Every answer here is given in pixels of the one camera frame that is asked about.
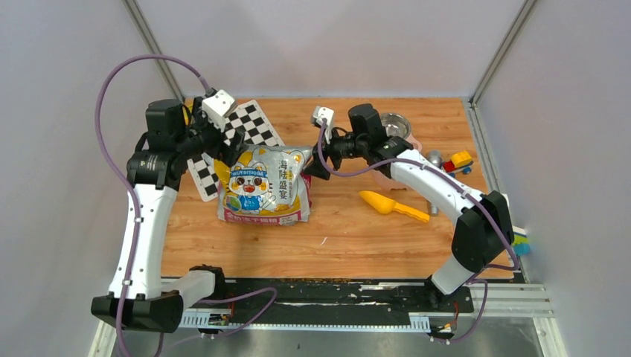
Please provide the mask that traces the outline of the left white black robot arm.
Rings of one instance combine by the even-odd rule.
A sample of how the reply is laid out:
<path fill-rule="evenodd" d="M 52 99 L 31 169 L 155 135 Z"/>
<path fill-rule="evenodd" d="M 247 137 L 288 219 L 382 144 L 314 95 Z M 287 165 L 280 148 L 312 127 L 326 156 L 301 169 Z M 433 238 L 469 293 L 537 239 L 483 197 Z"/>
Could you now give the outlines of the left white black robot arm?
<path fill-rule="evenodd" d="M 221 268 L 194 266 L 167 286 L 161 259 L 173 204 L 192 157 L 205 153 L 231 166 L 244 152 L 244 132 L 225 143 L 231 97 L 196 97 L 189 112 L 178 100 L 157 100 L 145 112 L 147 131 L 126 164 L 123 183 L 129 207 L 118 269 L 104 296 L 92 300 L 91 313 L 113 327 L 172 333 L 184 311 L 203 300 L 222 306 L 228 287 Z"/>

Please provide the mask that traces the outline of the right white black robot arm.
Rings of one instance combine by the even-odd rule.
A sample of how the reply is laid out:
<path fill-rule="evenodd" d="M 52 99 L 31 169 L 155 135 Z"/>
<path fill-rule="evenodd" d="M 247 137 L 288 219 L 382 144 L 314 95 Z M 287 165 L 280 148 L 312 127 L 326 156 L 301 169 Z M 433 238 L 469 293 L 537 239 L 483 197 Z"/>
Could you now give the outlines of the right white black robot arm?
<path fill-rule="evenodd" d="M 319 129 L 313 159 L 305 173 L 328 180 L 342 177 L 345 159 L 361 158 L 367 170 L 404 184 L 446 214 L 454 225 L 451 255 L 429 278 L 425 300 L 434 310 L 444 310 L 455 299 L 455 291 L 486 268 L 502 252 L 513 256 L 513 225 L 508 199 L 497 190 L 483 193 L 451 177 L 432 164 L 406 139 L 389 135 L 379 112 L 370 104 L 348 112 L 351 130 L 334 130 L 334 111 L 318 106 L 310 123 Z"/>

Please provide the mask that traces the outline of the pet food bag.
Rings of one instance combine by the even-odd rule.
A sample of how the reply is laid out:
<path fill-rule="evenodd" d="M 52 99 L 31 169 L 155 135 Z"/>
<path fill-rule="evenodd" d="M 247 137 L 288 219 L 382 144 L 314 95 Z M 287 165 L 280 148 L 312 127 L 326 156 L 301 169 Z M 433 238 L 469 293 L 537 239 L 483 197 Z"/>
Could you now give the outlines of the pet food bag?
<path fill-rule="evenodd" d="M 311 147 L 246 146 L 228 166 L 214 162 L 218 218 L 253 225 L 294 225 L 310 216 Z"/>

